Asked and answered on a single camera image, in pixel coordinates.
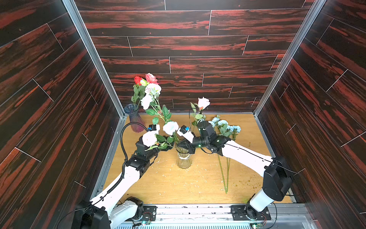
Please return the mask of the blue purple glass vase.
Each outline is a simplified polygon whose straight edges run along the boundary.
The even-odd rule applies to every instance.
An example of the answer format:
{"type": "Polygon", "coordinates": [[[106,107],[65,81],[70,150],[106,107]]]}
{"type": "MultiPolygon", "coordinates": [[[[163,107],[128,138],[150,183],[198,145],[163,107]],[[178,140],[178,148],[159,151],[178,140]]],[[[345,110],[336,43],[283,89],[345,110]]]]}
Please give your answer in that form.
{"type": "MultiPolygon", "coordinates": [[[[124,111],[129,116],[130,123],[136,122],[136,123],[140,123],[141,125],[145,126],[144,121],[142,120],[141,116],[139,115],[138,105],[128,104],[124,108],[124,111]]],[[[136,133],[140,133],[140,132],[144,131],[144,128],[138,124],[132,124],[131,128],[136,133]]]]}

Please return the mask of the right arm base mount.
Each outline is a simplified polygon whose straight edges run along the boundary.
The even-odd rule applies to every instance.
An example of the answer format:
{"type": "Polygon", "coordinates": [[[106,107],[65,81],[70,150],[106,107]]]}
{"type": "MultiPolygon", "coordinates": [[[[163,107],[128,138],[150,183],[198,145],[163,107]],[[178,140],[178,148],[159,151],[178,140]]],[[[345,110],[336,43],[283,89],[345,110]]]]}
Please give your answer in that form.
{"type": "Polygon", "coordinates": [[[271,215],[269,213],[268,207],[265,207],[263,211],[258,212],[252,206],[250,206],[249,201],[245,205],[231,205],[230,212],[233,220],[236,221],[271,220],[271,215]]]}

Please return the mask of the light blue flower bunch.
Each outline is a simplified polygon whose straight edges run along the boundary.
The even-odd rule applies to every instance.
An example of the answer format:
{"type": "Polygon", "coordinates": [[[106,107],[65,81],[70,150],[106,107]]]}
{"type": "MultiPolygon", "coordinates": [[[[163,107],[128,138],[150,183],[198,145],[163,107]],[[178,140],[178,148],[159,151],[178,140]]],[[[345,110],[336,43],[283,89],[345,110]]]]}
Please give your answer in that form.
{"type": "Polygon", "coordinates": [[[178,123],[171,120],[172,113],[166,107],[161,105],[159,96],[161,87],[158,84],[150,83],[145,79],[140,80],[141,86],[144,86],[144,97],[141,99],[141,105],[146,113],[153,116],[152,124],[158,125],[159,120],[164,122],[161,129],[166,133],[165,136],[159,134],[159,130],[151,130],[143,135],[143,144],[148,149],[170,150],[178,142],[176,132],[179,128],[178,123]]]}

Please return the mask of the white flower stem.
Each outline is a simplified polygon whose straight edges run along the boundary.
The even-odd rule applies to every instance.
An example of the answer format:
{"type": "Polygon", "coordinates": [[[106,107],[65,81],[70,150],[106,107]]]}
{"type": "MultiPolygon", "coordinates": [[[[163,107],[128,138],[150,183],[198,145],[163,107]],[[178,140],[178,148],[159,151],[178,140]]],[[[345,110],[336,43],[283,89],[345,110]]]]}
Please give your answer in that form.
{"type": "MultiPolygon", "coordinates": [[[[218,138],[218,142],[222,139],[223,133],[226,132],[225,129],[225,125],[227,125],[227,122],[223,122],[223,120],[221,120],[220,115],[215,116],[211,121],[209,121],[209,123],[212,125],[212,127],[214,128],[214,131],[217,132],[219,138],[218,138]]],[[[220,166],[220,171],[221,171],[221,176],[222,176],[222,182],[224,185],[224,191],[227,194],[228,193],[228,187],[227,187],[227,182],[225,180],[225,176],[224,176],[224,170],[223,170],[223,166],[221,163],[221,156],[218,156],[218,162],[219,162],[219,166],[220,166]]]]}

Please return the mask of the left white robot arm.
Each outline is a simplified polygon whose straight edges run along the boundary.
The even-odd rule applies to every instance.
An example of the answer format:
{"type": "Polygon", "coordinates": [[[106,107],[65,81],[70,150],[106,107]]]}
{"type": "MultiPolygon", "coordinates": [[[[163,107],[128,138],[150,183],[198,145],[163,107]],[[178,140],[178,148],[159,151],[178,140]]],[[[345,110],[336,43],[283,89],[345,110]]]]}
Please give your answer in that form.
{"type": "Polygon", "coordinates": [[[76,206],[72,229],[114,229],[121,223],[151,220],[153,215],[144,211],[144,202],[129,197],[118,204],[127,190],[136,183],[152,164],[150,160],[160,151],[168,151],[171,145],[158,145],[149,149],[142,138],[136,143],[137,150],[124,162],[122,173],[100,194],[90,201],[82,201],[76,206]]]}

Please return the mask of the clear glass vase with ribbon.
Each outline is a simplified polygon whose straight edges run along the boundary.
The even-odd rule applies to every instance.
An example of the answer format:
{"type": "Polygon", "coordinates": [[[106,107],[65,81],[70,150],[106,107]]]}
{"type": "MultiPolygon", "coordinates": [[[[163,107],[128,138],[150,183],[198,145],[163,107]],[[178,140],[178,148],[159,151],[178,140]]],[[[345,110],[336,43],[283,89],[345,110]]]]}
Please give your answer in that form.
{"type": "Polygon", "coordinates": [[[181,169],[187,169],[192,165],[192,159],[191,154],[189,154],[189,151],[187,149],[178,146],[182,142],[183,140],[180,140],[175,146],[178,155],[177,165],[181,169]]]}

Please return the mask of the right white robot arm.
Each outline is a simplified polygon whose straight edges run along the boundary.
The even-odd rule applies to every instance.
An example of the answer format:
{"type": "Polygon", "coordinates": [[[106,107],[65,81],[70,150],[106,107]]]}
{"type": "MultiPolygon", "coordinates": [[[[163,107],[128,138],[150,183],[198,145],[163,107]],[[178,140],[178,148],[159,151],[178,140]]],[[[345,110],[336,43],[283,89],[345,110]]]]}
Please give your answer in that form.
{"type": "Polygon", "coordinates": [[[263,178],[262,188],[246,204],[246,215],[257,219],[274,201],[282,201],[294,182],[294,174],[282,156],[270,157],[245,148],[224,135],[218,135],[212,125],[203,121],[197,125],[200,136],[182,126],[178,135],[185,140],[178,147],[194,154],[196,148],[207,148],[214,154],[233,159],[258,173],[263,178]]]}

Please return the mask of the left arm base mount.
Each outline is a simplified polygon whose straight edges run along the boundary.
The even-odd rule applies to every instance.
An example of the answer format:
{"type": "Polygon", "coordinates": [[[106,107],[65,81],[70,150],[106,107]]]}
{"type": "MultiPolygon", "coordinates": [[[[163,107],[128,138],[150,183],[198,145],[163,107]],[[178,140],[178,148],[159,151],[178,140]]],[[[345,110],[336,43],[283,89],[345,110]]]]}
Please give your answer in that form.
{"type": "Polygon", "coordinates": [[[134,217],[128,219],[127,221],[155,221],[157,206],[155,205],[145,205],[144,202],[135,197],[129,197],[126,200],[132,201],[137,205],[137,211],[134,217]]]}

